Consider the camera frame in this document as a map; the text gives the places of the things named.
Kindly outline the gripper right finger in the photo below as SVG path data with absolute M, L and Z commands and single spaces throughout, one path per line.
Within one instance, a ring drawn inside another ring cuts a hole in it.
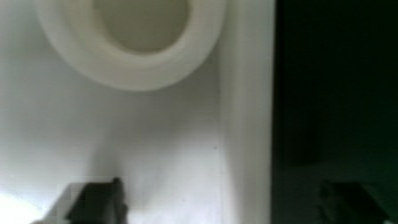
M 318 189 L 318 224 L 385 224 L 389 215 L 355 182 L 323 181 Z

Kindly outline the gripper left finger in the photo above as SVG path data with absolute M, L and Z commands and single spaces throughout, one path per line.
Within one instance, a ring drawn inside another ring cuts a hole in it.
M 123 180 L 71 183 L 34 224 L 128 224 Z

